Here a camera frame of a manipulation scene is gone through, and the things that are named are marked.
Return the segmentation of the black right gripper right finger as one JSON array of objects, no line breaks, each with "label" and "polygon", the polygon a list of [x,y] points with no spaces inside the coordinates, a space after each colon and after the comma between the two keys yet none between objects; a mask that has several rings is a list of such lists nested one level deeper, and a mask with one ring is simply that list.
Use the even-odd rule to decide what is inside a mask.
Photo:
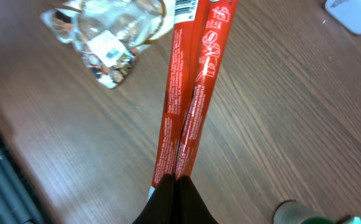
[{"label": "black right gripper right finger", "polygon": [[176,223],[218,224],[187,175],[176,182]]}]

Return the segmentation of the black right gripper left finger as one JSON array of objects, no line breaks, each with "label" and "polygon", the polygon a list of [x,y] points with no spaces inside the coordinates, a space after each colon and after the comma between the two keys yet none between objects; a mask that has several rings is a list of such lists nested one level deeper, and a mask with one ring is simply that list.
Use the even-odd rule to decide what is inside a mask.
[{"label": "black right gripper left finger", "polygon": [[168,224],[172,220],[175,179],[170,174],[162,176],[157,188],[133,224]]}]

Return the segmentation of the green lid jar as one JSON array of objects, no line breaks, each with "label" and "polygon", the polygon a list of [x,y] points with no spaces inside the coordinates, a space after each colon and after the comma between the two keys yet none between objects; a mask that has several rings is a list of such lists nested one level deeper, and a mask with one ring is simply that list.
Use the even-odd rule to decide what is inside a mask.
[{"label": "green lid jar", "polygon": [[312,208],[295,200],[281,203],[274,212],[273,224],[334,224]]}]

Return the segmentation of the teal snack packet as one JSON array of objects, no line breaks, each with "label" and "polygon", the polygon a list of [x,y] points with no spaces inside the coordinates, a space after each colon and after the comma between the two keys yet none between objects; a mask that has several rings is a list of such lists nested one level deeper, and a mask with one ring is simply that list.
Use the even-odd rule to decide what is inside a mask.
[{"label": "teal snack packet", "polygon": [[347,222],[347,224],[361,224],[361,218],[353,217]]}]

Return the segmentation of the red snack stick packet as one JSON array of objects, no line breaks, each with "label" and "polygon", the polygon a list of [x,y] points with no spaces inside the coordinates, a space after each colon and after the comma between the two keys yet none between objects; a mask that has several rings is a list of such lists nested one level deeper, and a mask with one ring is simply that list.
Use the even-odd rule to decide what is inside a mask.
[{"label": "red snack stick packet", "polygon": [[157,157],[149,195],[163,175],[191,175],[237,0],[176,1]]}]

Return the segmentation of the beige nut snack pouch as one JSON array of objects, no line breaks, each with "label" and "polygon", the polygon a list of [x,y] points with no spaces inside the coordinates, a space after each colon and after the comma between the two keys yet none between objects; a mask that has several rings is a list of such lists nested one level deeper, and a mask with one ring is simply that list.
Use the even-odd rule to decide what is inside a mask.
[{"label": "beige nut snack pouch", "polygon": [[142,51],[174,24],[175,2],[165,0],[67,1],[41,14],[64,44],[72,44],[97,81],[116,88]]}]

